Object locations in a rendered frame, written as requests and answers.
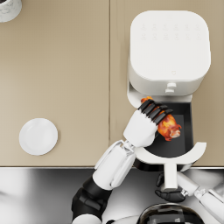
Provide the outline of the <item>white air fryer drawer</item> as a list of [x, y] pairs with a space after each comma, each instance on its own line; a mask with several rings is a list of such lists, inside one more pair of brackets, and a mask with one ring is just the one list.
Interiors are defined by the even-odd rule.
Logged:
[[170, 142], [156, 134], [151, 146], [135, 148], [134, 166], [147, 172], [163, 172], [162, 191], [174, 191], [178, 188], [177, 174], [189, 169], [204, 154], [207, 144], [193, 143], [192, 97], [190, 95], [154, 96], [154, 99], [162, 101], [174, 110], [173, 116], [182, 127], [181, 134]]

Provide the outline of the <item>roasted brown drumstick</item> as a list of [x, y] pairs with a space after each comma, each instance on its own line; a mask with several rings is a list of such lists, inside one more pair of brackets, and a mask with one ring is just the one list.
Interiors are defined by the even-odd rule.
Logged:
[[141, 99], [141, 106], [138, 109], [156, 124], [157, 133], [163, 136], [165, 141], [171, 141], [180, 136], [182, 127], [172, 116], [173, 110], [166, 105], [147, 96]]

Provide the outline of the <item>white air fryer body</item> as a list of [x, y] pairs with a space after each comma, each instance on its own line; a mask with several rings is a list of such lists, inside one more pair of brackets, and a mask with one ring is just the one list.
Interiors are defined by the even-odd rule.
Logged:
[[143, 95], [190, 95], [211, 65], [206, 21], [187, 10], [148, 10], [130, 26], [129, 82]]

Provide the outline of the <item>dark round robot body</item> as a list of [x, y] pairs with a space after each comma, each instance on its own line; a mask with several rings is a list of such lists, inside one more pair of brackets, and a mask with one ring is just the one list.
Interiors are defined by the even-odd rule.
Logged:
[[136, 224], [205, 224], [205, 222], [190, 207], [167, 203], [146, 208]]

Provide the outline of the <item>round white plate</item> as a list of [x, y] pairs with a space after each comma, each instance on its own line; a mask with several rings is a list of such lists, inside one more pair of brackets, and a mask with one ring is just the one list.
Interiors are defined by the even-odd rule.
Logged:
[[56, 126], [45, 118], [28, 121], [19, 132], [19, 144], [28, 154], [45, 155], [53, 149], [58, 141]]

